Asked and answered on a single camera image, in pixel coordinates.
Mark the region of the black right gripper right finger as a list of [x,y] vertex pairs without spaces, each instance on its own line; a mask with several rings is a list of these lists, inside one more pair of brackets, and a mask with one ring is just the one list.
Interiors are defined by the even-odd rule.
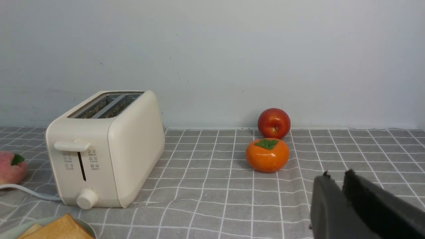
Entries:
[[343,194],[366,226],[381,239],[423,239],[424,211],[357,175],[345,172]]

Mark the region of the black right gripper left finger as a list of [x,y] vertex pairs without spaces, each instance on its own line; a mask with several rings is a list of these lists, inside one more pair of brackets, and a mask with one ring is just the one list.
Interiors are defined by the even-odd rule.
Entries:
[[310,209],[314,239],[379,239],[357,215],[327,171],[314,178]]

